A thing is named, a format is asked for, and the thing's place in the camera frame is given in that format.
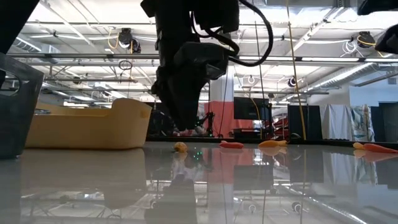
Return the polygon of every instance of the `small yellow ball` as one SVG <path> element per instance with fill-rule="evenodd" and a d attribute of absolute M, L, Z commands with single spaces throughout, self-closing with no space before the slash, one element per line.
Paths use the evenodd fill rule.
<path fill-rule="evenodd" d="M 174 150 L 177 152 L 187 152 L 188 146 L 184 142 L 177 142 L 174 144 Z"/>

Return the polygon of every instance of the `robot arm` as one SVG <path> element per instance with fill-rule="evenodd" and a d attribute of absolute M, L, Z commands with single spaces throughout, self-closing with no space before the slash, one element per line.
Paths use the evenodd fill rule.
<path fill-rule="evenodd" d="M 258 66 L 270 54 L 273 45 L 271 24 L 262 12 L 246 0 L 239 0 L 260 15 L 269 34 L 269 46 L 262 58 L 254 63 L 236 58 L 239 47 L 231 39 L 218 34 L 239 28 L 238 0 L 143 0 L 141 7 L 149 17 L 155 17 L 160 66 L 152 93 L 169 109 L 180 131 L 194 129 L 201 89 L 210 80 L 226 73 L 228 61 L 244 66 Z M 200 35 L 194 21 L 208 35 Z M 230 46 L 200 43 L 200 37 L 212 37 Z"/>

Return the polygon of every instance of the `yellow toy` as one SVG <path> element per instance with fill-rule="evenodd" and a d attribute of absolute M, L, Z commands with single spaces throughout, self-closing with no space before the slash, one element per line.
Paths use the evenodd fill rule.
<path fill-rule="evenodd" d="M 363 147 L 363 145 L 362 145 L 361 143 L 359 143 L 359 142 L 354 143 L 353 146 L 354 146 L 355 149 L 358 149 L 358 150 L 365 150 L 365 148 Z"/>
<path fill-rule="evenodd" d="M 259 144 L 259 147 L 277 147 L 277 146 L 287 146 L 287 141 L 267 140 Z"/>
<path fill-rule="evenodd" d="M 276 156 L 280 152 L 283 154 L 286 154 L 286 148 L 280 147 L 280 146 L 278 146 L 278 147 L 261 147 L 259 149 L 262 153 L 264 153 L 264 155 L 267 155 L 267 156 Z"/>
<path fill-rule="evenodd" d="M 188 151 L 188 146 L 184 142 L 177 142 L 174 144 L 174 150 L 184 153 Z"/>

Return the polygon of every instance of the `orange carrot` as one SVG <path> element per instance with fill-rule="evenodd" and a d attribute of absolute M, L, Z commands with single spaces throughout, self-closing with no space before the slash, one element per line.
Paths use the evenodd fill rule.
<path fill-rule="evenodd" d="M 371 152 L 380 152 L 380 153 L 398 153 L 398 151 L 389 149 L 386 147 L 379 146 L 377 144 L 370 144 L 367 143 L 363 146 L 365 150 L 371 151 Z"/>
<path fill-rule="evenodd" d="M 239 142 L 221 141 L 220 147 L 230 148 L 230 149 L 242 149 L 243 148 L 243 144 L 239 143 Z"/>

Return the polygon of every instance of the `monitor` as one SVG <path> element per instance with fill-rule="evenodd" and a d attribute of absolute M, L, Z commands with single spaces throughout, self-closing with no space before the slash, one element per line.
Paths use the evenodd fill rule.
<path fill-rule="evenodd" d="M 234 97 L 234 119 L 258 120 L 256 105 L 260 113 L 260 119 L 269 120 L 268 99 Z"/>

